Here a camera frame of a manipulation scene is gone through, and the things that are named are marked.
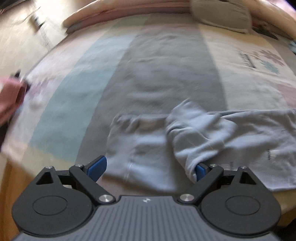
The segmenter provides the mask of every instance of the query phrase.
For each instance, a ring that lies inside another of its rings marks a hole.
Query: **teal stripe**
[[[122,19],[112,29],[129,25],[130,21]],[[50,99],[30,146],[56,158],[76,159],[102,93],[137,33],[133,30],[115,37],[103,36],[84,53]]]

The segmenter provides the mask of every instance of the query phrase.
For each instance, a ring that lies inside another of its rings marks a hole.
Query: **gray ribbed plate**
[[[172,197],[123,196],[102,205],[92,219],[71,234],[38,238],[20,234],[15,241],[235,241],[208,226],[195,207],[177,204]],[[244,241],[276,241],[273,234]]]

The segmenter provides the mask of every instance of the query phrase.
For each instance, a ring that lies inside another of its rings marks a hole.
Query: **light-colored floor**
[[[92,0],[27,0],[0,15],[0,76],[26,73],[65,36],[62,21]],[[45,24],[36,31],[30,18],[36,11]]]

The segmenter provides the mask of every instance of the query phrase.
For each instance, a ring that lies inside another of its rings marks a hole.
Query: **floral print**
[[[269,50],[261,50],[260,53],[268,59],[271,59],[274,63],[279,64],[280,66],[284,66],[284,64],[280,61],[282,60],[281,57],[277,56],[276,54],[270,52]]]
[[[275,67],[272,63],[262,60],[261,64],[263,64],[264,67],[266,69],[270,70],[271,72],[273,72],[275,74],[279,74],[279,69],[277,67]]]

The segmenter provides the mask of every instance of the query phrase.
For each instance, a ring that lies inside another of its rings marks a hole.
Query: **bed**
[[[27,74],[32,87],[2,146],[1,240],[17,234],[11,206],[32,178],[44,166],[68,169],[104,155],[119,112],[168,114],[187,98],[206,111],[296,108],[288,42],[203,25],[190,14],[133,15],[69,35]],[[171,194],[111,175],[99,183],[116,196]],[[296,192],[274,195],[287,225]]]

